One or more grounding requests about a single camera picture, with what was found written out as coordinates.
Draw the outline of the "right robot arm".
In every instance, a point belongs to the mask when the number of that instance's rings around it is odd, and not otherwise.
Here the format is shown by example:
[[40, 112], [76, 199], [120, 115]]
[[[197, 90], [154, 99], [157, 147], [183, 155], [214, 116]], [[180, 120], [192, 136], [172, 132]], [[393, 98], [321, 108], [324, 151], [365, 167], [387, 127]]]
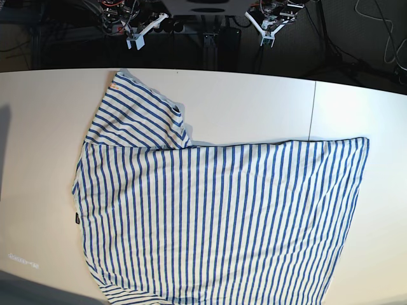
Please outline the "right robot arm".
[[146, 16], [149, 1], [97, 1], [100, 28], [107, 36], [124, 34]]

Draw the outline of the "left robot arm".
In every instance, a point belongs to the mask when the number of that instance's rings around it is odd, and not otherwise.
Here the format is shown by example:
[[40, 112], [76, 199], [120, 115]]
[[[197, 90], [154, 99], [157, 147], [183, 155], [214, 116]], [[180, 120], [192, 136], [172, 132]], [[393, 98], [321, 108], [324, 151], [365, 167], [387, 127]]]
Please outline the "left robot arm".
[[281, 24], [293, 22], [297, 14], [308, 1], [271, 0], [256, 1], [248, 10], [248, 13], [261, 24]]

